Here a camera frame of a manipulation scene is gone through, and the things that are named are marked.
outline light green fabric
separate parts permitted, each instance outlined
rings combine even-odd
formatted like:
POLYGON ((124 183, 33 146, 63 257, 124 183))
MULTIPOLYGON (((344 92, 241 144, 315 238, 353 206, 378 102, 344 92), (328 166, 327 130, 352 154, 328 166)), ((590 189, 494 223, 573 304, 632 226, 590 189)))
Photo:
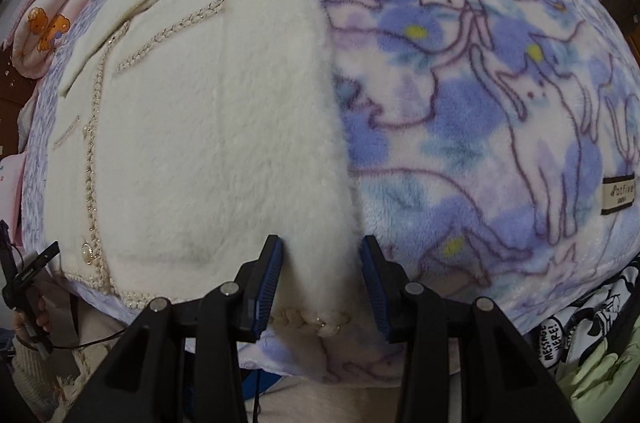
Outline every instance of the light green fabric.
POLYGON ((620 357, 607 354, 604 340, 576 371, 562 378, 558 385, 580 420, 600 423, 616 404, 640 365, 640 318, 631 339, 620 357))

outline metal rivet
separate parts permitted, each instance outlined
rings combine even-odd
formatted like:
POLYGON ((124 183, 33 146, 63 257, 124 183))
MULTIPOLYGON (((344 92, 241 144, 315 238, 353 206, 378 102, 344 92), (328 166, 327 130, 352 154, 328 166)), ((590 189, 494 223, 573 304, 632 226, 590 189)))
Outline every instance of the metal rivet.
POLYGON ((491 298, 481 297, 476 300, 476 307, 481 311, 492 311, 494 309, 494 301, 491 298))
POLYGON ((151 302, 149 304, 149 308, 153 312, 158 313, 158 311, 162 311, 168 305, 169 305, 169 301, 166 298, 158 297, 158 298, 154 298, 153 300, 151 300, 151 302))
POLYGON ((229 295, 235 295, 240 291, 240 286, 235 282, 225 282, 220 286, 220 292, 228 297, 229 295))
POLYGON ((404 290, 410 295, 420 295, 424 291, 424 286, 420 282, 409 282, 404 286, 404 290))

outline pink blanket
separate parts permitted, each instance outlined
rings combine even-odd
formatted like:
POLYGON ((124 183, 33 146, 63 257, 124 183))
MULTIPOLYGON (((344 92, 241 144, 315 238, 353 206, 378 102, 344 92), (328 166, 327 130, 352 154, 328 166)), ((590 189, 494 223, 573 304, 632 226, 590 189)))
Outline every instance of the pink blanket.
POLYGON ((15 69, 27 78, 42 78, 56 48, 64 41, 88 0, 23 0, 2 47, 13 44, 15 69))

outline black clamp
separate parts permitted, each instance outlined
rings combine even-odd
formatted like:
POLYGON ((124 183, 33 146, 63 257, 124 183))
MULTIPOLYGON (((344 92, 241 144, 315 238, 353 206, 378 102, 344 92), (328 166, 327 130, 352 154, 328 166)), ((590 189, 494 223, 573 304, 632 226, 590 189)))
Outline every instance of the black clamp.
POLYGON ((33 286, 33 279, 58 253, 60 253, 58 243, 53 243, 30 265, 18 272, 18 266, 14 259, 14 248, 9 239, 9 227, 6 222, 0 221, 0 263, 6 281, 6 285, 2 288, 2 298, 9 309, 24 312, 26 316, 24 326, 29 333, 31 342, 43 359, 49 357, 53 351, 53 344, 49 333, 36 323, 33 307, 38 304, 38 291, 33 286))
POLYGON ((246 423, 237 342, 266 329, 284 245, 268 236, 260 257, 204 298, 153 299, 87 383, 65 423, 181 422, 184 340, 196 337, 195 421, 246 423))
POLYGON ((462 423, 578 423, 532 347, 491 299, 468 305, 409 282, 372 235, 362 241, 360 258, 378 329, 387 342, 407 343, 397 423, 447 423, 448 338, 460 343, 462 423))

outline cartoon bear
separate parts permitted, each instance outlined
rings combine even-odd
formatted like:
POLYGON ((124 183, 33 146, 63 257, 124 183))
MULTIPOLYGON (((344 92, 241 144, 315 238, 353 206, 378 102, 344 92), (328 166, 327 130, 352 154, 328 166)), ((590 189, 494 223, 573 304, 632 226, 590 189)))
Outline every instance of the cartoon bear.
POLYGON ((53 17, 47 33, 42 35, 40 42, 38 43, 38 51, 47 51, 53 48, 53 43, 58 40, 63 34, 69 31, 71 22, 68 18, 62 15, 56 15, 53 17))
POLYGON ((33 8, 27 15, 29 20, 29 29, 34 35, 41 35, 47 28, 49 19, 42 8, 33 8))

